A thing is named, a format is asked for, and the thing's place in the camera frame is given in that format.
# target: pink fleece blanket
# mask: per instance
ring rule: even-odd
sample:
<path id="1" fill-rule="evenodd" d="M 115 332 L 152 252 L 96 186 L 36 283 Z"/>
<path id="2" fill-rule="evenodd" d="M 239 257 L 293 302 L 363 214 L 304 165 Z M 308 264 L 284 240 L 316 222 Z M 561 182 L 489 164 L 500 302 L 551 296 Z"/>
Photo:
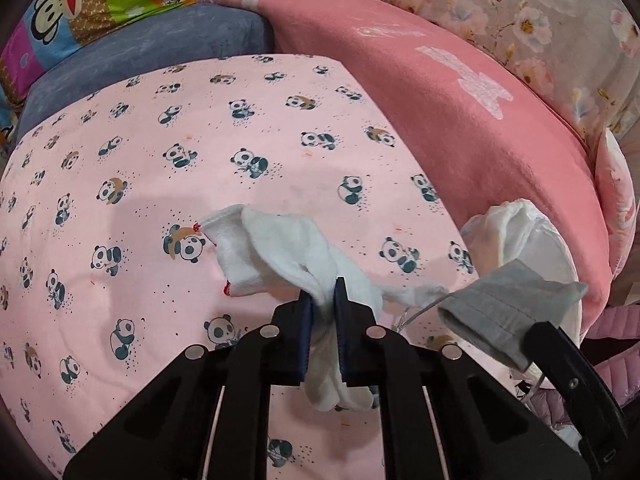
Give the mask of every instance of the pink fleece blanket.
<path id="1" fill-rule="evenodd" d="M 612 279 L 593 168 L 573 131 L 514 76 L 379 0 L 200 1 L 265 16 L 280 52 L 340 60 L 432 178 L 458 227 L 504 201 L 536 204 L 589 285 L 582 330 L 593 324 Z"/>

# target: panda print fabric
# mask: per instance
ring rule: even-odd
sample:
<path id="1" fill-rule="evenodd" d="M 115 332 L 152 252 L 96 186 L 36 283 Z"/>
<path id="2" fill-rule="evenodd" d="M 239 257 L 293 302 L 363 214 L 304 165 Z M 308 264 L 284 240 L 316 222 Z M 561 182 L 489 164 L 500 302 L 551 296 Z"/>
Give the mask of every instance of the panda print fabric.
<path id="1" fill-rule="evenodd" d="M 381 285 L 455 289 L 476 276 L 428 176 L 328 58 L 177 65 L 104 88 L 37 132 L 0 182 L 0 395 L 58 478 L 185 347 L 236 345 L 297 296 L 230 297 L 197 224 L 213 212 L 308 216 Z M 446 334 L 435 313 L 422 321 L 406 331 L 413 342 Z M 269 478 L 384 478 L 377 405 L 319 415 L 304 397 L 272 390 Z M 357 453 L 336 460 L 346 442 Z"/>

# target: cartoon monkey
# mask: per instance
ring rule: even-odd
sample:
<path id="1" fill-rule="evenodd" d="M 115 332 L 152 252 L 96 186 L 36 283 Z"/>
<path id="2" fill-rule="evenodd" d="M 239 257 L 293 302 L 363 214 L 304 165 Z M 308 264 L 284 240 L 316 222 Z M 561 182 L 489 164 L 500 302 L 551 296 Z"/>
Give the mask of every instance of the cartoon monkey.
<path id="1" fill-rule="evenodd" d="M 82 0 L 36 0 L 33 4 L 31 35 L 48 45 L 58 33 L 60 18 L 75 19 L 81 9 Z"/>

